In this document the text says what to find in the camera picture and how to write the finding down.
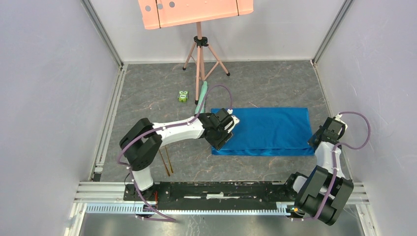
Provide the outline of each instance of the wall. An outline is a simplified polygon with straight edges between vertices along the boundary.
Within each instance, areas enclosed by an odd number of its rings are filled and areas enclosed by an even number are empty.
[[[346,149],[353,174],[363,181],[380,234],[416,235],[417,1],[354,1],[318,62],[334,112],[365,114],[369,145]],[[360,145],[364,122],[344,116],[347,137]]]
[[[117,66],[78,0],[0,7],[0,235],[59,236]]]
[[[91,2],[122,60],[185,61],[195,24],[147,30],[137,0]],[[251,14],[203,22],[203,35],[223,60],[311,59],[342,2],[254,0]]]

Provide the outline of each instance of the pink board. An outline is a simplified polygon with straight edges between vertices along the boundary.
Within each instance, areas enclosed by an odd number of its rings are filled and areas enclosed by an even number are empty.
[[[139,0],[139,6],[151,30],[249,14],[253,0]]]

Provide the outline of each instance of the pink tripod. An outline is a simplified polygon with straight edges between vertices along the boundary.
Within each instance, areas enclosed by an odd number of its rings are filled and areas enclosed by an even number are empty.
[[[214,51],[214,49],[208,44],[208,39],[207,37],[203,37],[202,33],[201,33],[201,22],[197,22],[197,36],[194,37],[194,43],[193,46],[191,47],[190,53],[188,54],[187,60],[185,61],[184,67],[182,68],[183,70],[186,70],[188,62],[190,61],[191,55],[194,51],[194,48],[197,46],[197,72],[196,72],[196,100],[195,100],[195,104],[198,104],[198,99],[199,99],[199,78],[201,78],[202,81],[206,80],[207,77],[213,72],[213,70],[216,68],[217,65],[221,65],[221,67],[223,68],[224,72],[226,73],[227,76],[230,76],[230,72],[227,70],[227,68],[224,66],[223,62],[220,60],[220,58],[218,57],[217,53]],[[208,72],[207,75],[205,75],[205,71],[204,71],[204,56],[203,56],[203,48],[202,47],[208,47],[208,49],[210,50],[210,52],[213,54],[213,56],[216,58],[217,62],[216,64],[213,66],[213,68],[210,70],[210,72]]]

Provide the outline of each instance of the floor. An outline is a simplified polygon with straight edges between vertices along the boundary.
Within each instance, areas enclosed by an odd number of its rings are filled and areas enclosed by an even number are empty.
[[[82,236],[362,236],[363,229],[355,205],[346,205],[336,223],[321,221],[291,222],[280,216],[173,215],[176,223],[146,222],[123,214],[86,214]]]
[[[214,63],[205,63],[206,72]],[[325,99],[309,61],[226,62],[231,76],[216,68],[208,85],[225,84],[234,107],[307,107],[312,131],[328,116]],[[194,114],[195,64],[131,64],[127,67],[101,181],[123,181],[126,168],[116,163],[119,141],[141,118],[171,122]],[[189,91],[186,103],[178,102],[180,90]],[[215,89],[206,108],[227,107],[228,93]],[[168,145],[174,174],[167,176],[159,155],[151,165],[154,181],[286,180],[295,172],[309,175],[314,156],[214,156],[204,139]],[[345,161],[342,171],[348,177]]]

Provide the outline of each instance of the blue cloth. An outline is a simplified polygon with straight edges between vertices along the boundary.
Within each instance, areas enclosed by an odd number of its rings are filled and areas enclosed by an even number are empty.
[[[311,156],[307,108],[233,108],[240,123],[233,137],[213,155]]]

